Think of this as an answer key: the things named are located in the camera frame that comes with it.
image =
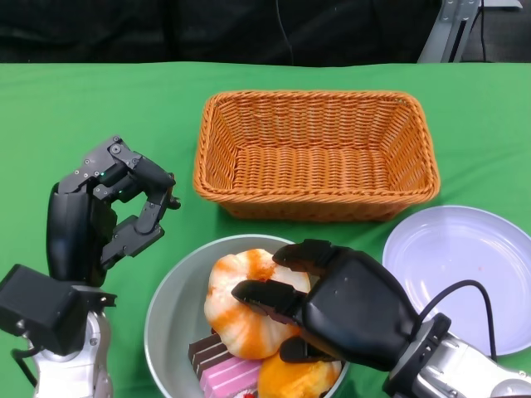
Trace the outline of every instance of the cake slice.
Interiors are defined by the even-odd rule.
[[[262,361],[247,361],[228,352],[219,335],[190,344],[188,359],[206,398],[251,398]]]

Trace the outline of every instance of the wicker basket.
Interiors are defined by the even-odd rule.
[[[208,100],[193,183],[239,218],[385,221],[440,178],[410,95],[242,91]]]

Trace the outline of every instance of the orange squash toy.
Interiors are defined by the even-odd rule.
[[[246,279],[273,279],[308,293],[309,278],[306,273],[277,265],[262,249],[225,256],[212,268],[204,307],[208,323],[235,357],[263,359],[274,355],[284,340],[299,331],[238,302],[231,292]]]

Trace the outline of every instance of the toy food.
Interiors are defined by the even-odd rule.
[[[338,380],[341,362],[286,363],[267,358],[258,376],[260,398],[319,398]]]
[[[238,302],[231,294],[232,289],[246,279],[273,279],[306,293],[309,279],[304,272],[275,264],[271,254],[262,249],[228,255],[212,268],[205,302],[208,323],[234,356],[263,359],[274,355],[280,344],[296,335],[298,329],[275,322]]]
[[[219,335],[190,344],[188,359],[206,398],[254,397],[262,361],[234,357]]]

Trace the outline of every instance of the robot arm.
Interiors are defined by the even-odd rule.
[[[99,289],[106,272],[164,235],[164,212],[178,209],[173,174],[129,150],[118,136],[84,157],[51,191],[46,228],[50,277],[15,265],[0,282],[0,329],[30,342],[12,355],[36,387],[36,398],[110,398],[110,325],[104,308],[116,296]],[[111,208],[144,192],[139,216],[117,225]],[[24,358],[33,357],[31,374]]]
[[[172,196],[173,174],[129,150],[115,136],[85,155],[81,167],[52,189],[48,207],[46,254],[50,276],[100,287],[106,271],[126,255],[135,257],[164,235],[159,224]],[[145,192],[140,216],[116,225],[111,204]]]
[[[322,240],[278,250],[273,260],[320,277],[308,294],[273,280],[240,282],[235,298],[299,326],[280,348],[285,362],[344,360],[388,371],[383,389],[408,398],[531,395],[531,378],[499,366],[448,332],[442,313],[425,322],[402,286],[370,256]]]

